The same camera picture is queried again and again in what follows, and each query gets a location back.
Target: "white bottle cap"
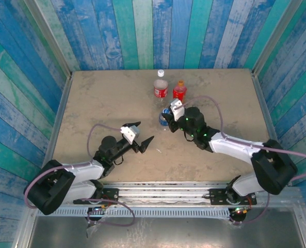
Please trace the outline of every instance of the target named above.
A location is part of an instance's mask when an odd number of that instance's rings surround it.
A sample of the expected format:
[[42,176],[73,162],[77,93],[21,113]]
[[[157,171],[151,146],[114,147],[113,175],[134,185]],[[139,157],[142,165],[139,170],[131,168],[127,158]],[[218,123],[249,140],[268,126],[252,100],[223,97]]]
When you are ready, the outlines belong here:
[[164,76],[164,70],[158,70],[157,75],[161,77]]

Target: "red label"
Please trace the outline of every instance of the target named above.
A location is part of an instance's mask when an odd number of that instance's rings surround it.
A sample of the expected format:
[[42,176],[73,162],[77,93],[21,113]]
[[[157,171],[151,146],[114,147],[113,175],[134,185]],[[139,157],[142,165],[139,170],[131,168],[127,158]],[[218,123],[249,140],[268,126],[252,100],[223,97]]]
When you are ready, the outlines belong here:
[[186,94],[185,91],[179,93],[179,92],[173,90],[173,98],[178,98],[178,99],[181,100],[182,102],[183,102],[183,100],[185,99],[185,94]]
[[158,98],[166,97],[168,94],[168,88],[166,89],[156,89],[154,88],[154,95]]

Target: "beige tabletop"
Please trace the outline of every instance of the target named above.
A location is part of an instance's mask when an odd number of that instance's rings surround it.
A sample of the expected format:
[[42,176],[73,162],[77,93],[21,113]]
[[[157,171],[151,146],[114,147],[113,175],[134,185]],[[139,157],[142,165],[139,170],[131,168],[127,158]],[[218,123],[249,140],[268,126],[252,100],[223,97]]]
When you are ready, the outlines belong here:
[[[95,123],[120,128],[141,121],[141,143],[155,135],[144,154],[129,151],[123,164],[116,166],[103,181],[229,181],[252,171],[252,166],[225,154],[200,150],[184,139],[180,130],[163,131],[158,115],[163,105],[156,102],[153,82],[156,70],[79,71],[74,78],[63,116],[54,159],[61,163],[89,160],[86,141]],[[249,70],[166,70],[169,96],[178,80],[187,86],[186,99],[209,95],[220,104],[228,135],[252,141],[267,141],[268,133]],[[213,103],[194,103],[207,125],[220,129]],[[96,128],[90,141],[92,154],[107,135],[117,140],[121,134]]]

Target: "painted wood wall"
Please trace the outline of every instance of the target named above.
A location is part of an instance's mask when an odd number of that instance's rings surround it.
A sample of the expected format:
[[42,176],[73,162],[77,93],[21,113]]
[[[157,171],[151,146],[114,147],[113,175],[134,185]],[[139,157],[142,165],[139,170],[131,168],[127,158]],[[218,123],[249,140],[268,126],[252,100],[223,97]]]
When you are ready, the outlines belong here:
[[[306,153],[306,0],[283,32],[259,80],[279,142],[285,149]],[[306,159],[292,158],[299,174],[306,172]],[[306,181],[299,186],[306,198]]]
[[36,0],[76,70],[253,68],[290,0]]
[[12,245],[65,81],[23,0],[0,0],[0,248]]

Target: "orange bottle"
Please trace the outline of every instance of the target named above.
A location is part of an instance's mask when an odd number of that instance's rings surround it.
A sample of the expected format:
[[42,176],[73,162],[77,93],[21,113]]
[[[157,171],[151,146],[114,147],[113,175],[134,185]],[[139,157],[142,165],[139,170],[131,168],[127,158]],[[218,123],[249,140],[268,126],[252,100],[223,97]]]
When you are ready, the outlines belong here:
[[182,103],[184,103],[186,92],[187,88],[184,85],[184,81],[179,80],[177,86],[173,89],[173,98],[178,98]]

